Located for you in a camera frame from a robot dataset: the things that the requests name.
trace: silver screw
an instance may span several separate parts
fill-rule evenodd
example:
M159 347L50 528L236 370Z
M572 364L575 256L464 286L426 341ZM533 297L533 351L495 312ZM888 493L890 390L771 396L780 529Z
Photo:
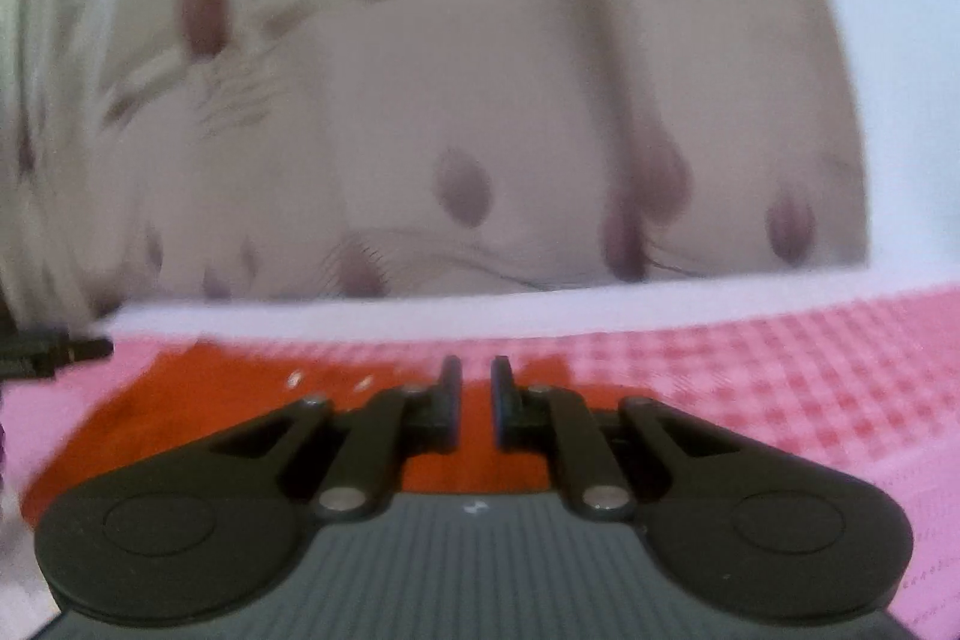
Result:
M629 501L630 494L618 485L592 485L584 491L584 504L594 510L618 510Z
M328 488L320 494L320 506L330 512L352 512L367 502L367 495L359 488L341 485Z

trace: pink fabric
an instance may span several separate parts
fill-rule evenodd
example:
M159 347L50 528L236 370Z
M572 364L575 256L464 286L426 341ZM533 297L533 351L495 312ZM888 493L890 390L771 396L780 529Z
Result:
M498 354L561 355L578 383L654 393L749 437L882 485L906 509L916 550L896 616L929 640L960 633L960 287L803 314L565 338L397 343L248 343L257 355L390 360L433 371L449 353L483 381ZM163 342L122 343L110 365L56 386L11 389L3 411L11 482L22 485Z

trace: orange fabric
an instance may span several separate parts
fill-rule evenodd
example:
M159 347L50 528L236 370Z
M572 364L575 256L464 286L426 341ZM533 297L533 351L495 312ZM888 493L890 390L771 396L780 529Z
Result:
M301 379L291 389L288 379L295 372ZM23 516L35 525L56 496L90 477L216 434L311 393L323 393L337 410L348 410L387 387L433 380L402 366L258 359L213 344L164 354L75 432L25 493ZM566 386L569 380L560 359L535 362L517 374L520 384ZM623 393L617 387L580 390L598 407L613 407ZM461 427L457 453L407 462L406 490L474 494L547 487L542 458L497 453L488 383L464 386Z

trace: beige fabric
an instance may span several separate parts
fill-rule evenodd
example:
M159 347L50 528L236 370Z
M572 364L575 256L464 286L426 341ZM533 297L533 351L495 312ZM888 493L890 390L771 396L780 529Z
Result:
M775 250L859 258L829 19L767 12L829 42L824 78L806 44L779 66L783 47L752 55L739 0L607 1L599 20L597 0L0 0L11 309L83 322L147 297L499 292L785 268ZM821 193L827 148L843 183ZM650 199L678 191L664 180L692 199ZM811 213L815 241L784 251Z

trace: pink tablecloth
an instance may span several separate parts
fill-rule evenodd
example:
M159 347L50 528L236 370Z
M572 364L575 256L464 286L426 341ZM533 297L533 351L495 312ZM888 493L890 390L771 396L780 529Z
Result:
M434 370L455 353L470 381L503 353L563 356L583 384L668 403L882 485L906 509L916 550L894 613L930 640L960 636L960 289L676 330L459 342L247 343L257 354L391 360ZM164 346L118 345L111 365L8 391L8 480L24 485L99 400Z

